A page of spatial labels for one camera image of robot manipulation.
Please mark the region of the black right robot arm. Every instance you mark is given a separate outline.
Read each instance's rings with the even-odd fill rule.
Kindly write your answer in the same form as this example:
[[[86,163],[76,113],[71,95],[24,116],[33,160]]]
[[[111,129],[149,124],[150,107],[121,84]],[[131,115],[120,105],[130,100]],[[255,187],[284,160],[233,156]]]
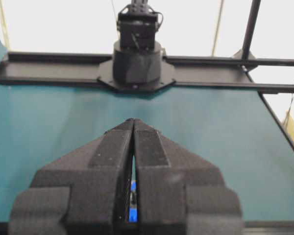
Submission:
[[[161,46],[155,34],[163,21],[145,0],[118,13],[113,77],[129,86],[161,77]],[[134,158],[138,224],[143,235],[240,235],[244,229],[237,194],[220,169],[136,119]]]

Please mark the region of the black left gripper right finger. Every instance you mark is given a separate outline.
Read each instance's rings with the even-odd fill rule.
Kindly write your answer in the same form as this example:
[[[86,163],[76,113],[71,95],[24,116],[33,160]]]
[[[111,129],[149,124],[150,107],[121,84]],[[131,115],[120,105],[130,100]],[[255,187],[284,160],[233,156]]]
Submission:
[[[242,234],[239,198],[218,166],[139,119],[133,135],[141,234]]]

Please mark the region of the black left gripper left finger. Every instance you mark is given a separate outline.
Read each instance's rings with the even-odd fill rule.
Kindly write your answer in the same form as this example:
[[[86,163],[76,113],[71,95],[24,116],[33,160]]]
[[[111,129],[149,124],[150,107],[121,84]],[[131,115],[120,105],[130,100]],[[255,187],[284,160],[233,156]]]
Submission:
[[[15,199],[12,235],[111,235],[126,217],[132,171],[128,119],[39,169]]]

